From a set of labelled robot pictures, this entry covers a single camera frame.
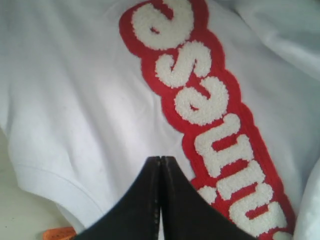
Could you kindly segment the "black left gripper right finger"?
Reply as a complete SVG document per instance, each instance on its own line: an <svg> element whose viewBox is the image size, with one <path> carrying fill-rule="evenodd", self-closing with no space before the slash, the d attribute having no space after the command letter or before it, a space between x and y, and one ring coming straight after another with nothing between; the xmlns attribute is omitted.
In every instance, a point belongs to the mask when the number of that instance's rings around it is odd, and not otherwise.
<svg viewBox="0 0 320 240"><path fill-rule="evenodd" d="M166 240L254 240L210 206L188 181L176 159L162 156L159 203Z"/></svg>

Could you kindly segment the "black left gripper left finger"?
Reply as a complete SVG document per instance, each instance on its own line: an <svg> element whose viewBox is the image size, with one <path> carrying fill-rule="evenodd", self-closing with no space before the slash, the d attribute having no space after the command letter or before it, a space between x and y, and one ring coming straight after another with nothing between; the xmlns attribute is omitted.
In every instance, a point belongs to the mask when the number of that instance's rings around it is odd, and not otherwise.
<svg viewBox="0 0 320 240"><path fill-rule="evenodd" d="M157 240L160 158L149 157L119 202L76 240Z"/></svg>

